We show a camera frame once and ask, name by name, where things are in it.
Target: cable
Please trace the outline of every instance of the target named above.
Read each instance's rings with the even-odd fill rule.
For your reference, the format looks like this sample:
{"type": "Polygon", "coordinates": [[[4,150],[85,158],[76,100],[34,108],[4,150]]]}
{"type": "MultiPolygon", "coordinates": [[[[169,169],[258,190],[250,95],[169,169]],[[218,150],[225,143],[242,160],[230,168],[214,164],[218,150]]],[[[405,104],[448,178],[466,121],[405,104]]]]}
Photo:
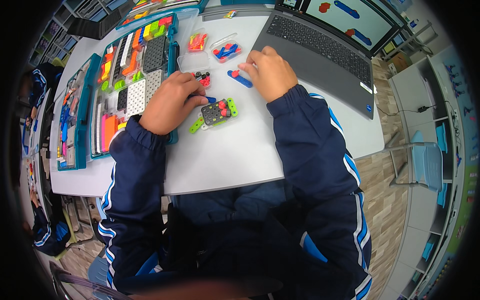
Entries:
{"type": "Polygon", "coordinates": [[[93,257],[93,259],[95,259],[95,257],[93,255],[91,255],[90,253],[88,253],[87,251],[85,251],[84,249],[82,248],[78,248],[78,247],[69,247],[70,249],[80,249],[82,250],[83,252],[87,253],[88,255],[90,255],[91,257],[93,257]]]}
{"type": "Polygon", "coordinates": [[[414,110],[409,110],[409,109],[403,109],[403,110],[399,110],[398,112],[396,112],[396,113],[393,114],[393,115],[390,115],[390,114],[387,114],[386,112],[384,112],[383,110],[381,110],[380,107],[378,107],[378,105],[377,105],[377,108],[378,108],[379,111],[381,111],[382,113],[384,113],[385,115],[390,116],[390,117],[394,117],[394,116],[398,115],[399,112],[401,112],[401,111],[411,111],[411,112],[420,113],[419,111],[414,111],[414,110]]]}

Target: laptop sticker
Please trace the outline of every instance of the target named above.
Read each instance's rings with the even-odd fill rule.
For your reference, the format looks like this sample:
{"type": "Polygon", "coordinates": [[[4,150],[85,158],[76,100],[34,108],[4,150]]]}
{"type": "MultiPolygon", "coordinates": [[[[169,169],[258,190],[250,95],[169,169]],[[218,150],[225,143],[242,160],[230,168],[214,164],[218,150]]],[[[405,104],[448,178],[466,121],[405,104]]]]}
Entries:
{"type": "Polygon", "coordinates": [[[363,82],[360,81],[360,86],[366,89],[370,94],[373,93],[372,89],[366,86],[363,82]]]}

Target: black keyboard key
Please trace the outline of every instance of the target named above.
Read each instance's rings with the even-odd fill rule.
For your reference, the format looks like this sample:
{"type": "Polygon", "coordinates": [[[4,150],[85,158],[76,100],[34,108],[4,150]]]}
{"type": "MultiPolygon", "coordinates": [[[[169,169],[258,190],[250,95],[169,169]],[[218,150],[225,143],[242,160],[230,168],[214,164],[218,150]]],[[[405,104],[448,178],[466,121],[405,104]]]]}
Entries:
{"type": "Polygon", "coordinates": [[[317,49],[317,48],[315,48],[315,47],[312,47],[312,46],[310,46],[310,45],[307,44],[307,43],[302,43],[301,45],[304,46],[305,48],[309,49],[309,50],[312,50],[312,51],[315,52],[315,53],[320,54],[320,49],[317,49]]]}

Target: laptop keyboard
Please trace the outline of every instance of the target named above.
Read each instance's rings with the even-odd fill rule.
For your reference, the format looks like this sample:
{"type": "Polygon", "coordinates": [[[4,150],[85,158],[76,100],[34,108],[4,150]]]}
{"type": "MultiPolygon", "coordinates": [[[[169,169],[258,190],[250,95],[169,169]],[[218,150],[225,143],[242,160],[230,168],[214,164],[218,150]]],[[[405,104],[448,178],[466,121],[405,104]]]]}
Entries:
{"type": "Polygon", "coordinates": [[[267,33],[322,55],[355,75],[367,86],[372,87],[368,62],[320,31],[284,16],[275,15],[267,33]]]}

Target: green block piece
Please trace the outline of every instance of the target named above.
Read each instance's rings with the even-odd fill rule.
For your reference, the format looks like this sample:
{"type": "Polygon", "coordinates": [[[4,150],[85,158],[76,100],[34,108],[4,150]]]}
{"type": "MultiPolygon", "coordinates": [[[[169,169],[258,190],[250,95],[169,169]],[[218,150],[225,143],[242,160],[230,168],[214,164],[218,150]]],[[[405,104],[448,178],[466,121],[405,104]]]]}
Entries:
{"type": "Polygon", "coordinates": [[[105,80],[104,82],[102,82],[102,91],[107,93],[111,92],[111,90],[108,88],[108,80],[105,80]]]}
{"type": "Polygon", "coordinates": [[[156,34],[158,32],[159,28],[158,28],[158,21],[155,21],[153,23],[150,24],[150,33],[151,34],[156,34]]]}
{"type": "Polygon", "coordinates": [[[160,26],[158,32],[153,35],[153,37],[162,36],[165,33],[165,25],[160,26]]]}
{"type": "Polygon", "coordinates": [[[133,75],[133,78],[132,78],[132,81],[135,82],[137,80],[140,80],[144,77],[144,75],[142,74],[142,72],[138,71],[137,73],[135,73],[133,75]]]}
{"type": "Polygon", "coordinates": [[[232,113],[232,117],[238,116],[239,112],[237,111],[237,107],[235,106],[235,102],[233,102],[233,99],[228,98],[227,101],[228,101],[228,107],[230,108],[230,111],[232,113]]]}
{"type": "Polygon", "coordinates": [[[123,88],[124,86],[125,86],[125,80],[122,79],[122,80],[118,81],[117,83],[115,83],[114,88],[115,88],[115,90],[118,90],[120,88],[123,88]]]}
{"type": "Polygon", "coordinates": [[[190,127],[190,133],[195,133],[204,123],[204,118],[199,117],[198,120],[190,127]]]}
{"type": "Polygon", "coordinates": [[[217,126],[217,125],[223,124],[223,123],[225,123],[226,121],[227,121],[227,120],[221,121],[221,122],[218,122],[218,123],[215,123],[215,124],[213,124],[213,126],[217,126]]]}

